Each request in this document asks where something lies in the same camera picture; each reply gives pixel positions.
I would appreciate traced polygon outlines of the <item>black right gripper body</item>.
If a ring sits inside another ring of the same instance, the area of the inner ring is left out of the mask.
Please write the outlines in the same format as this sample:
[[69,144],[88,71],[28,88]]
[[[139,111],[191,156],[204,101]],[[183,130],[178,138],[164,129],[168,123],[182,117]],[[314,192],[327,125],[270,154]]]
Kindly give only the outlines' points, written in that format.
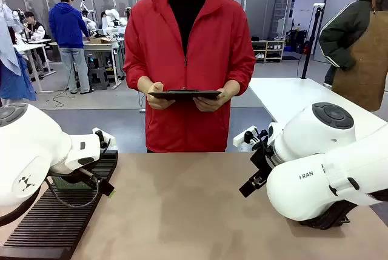
[[251,162],[258,170],[267,171],[269,176],[275,166],[275,163],[272,161],[272,156],[274,155],[273,148],[265,142],[260,141],[252,147],[252,150],[255,153],[250,158]]

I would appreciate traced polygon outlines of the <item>person's right hand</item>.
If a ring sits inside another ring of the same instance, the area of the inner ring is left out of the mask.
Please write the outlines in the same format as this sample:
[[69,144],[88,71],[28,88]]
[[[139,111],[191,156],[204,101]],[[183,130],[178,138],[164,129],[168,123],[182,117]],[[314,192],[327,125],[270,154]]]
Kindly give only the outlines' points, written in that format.
[[165,110],[175,102],[175,100],[168,101],[152,96],[150,93],[163,92],[164,85],[162,82],[152,82],[148,76],[142,76],[138,79],[138,90],[146,95],[149,106],[155,110]]

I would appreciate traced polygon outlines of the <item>person's left hand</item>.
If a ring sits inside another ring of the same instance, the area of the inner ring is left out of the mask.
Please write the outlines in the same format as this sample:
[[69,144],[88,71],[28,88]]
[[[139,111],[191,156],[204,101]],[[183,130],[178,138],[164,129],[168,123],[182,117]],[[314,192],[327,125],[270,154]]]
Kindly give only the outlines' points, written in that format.
[[202,97],[194,98],[196,107],[201,112],[215,112],[221,108],[225,103],[230,101],[240,91],[240,85],[238,81],[229,80],[225,83],[223,88],[218,90],[221,92],[216,99],[207,99]]

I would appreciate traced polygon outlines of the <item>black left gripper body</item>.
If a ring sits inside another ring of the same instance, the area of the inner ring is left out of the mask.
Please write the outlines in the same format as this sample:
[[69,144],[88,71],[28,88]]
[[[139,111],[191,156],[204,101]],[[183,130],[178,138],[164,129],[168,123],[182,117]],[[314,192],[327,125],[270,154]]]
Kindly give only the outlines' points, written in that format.
[[93,173],[84,168],[78,168],[76,170],[71,171],[70,173],[60,173],[50,169],[49,175],[62,178],[68,183],[87,182],[93,179]]

